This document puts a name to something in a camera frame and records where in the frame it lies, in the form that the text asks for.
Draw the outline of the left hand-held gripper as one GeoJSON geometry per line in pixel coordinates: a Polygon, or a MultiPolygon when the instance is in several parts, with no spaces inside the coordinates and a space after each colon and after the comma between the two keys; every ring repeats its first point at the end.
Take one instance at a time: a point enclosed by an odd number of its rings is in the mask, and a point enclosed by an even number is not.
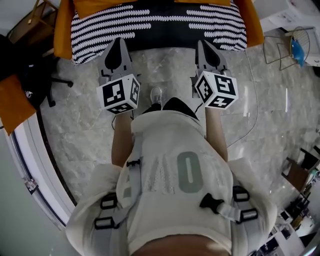
{"type": "Polygon", "coordinates": [[[138,108],[141,85],[123,38],[118,37],[107,46],[101,56],[99,71],[96,94],[101,109],[119,115],[138,108]]]}

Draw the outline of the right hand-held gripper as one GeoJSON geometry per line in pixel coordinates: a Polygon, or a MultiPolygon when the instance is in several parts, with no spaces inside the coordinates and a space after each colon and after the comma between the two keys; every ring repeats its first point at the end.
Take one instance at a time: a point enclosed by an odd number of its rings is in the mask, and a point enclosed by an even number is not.
{"type": "Polygon", "coordinates": [[[228,109],[239,99],[237,80],[227,68],[222,53],[210,42],[201,40],[195,49],[195,76],[191,78],[191,95],[200,99],[206,108],[228,109]],[[203,68],[205,61],[212,69],[203,68]]]}

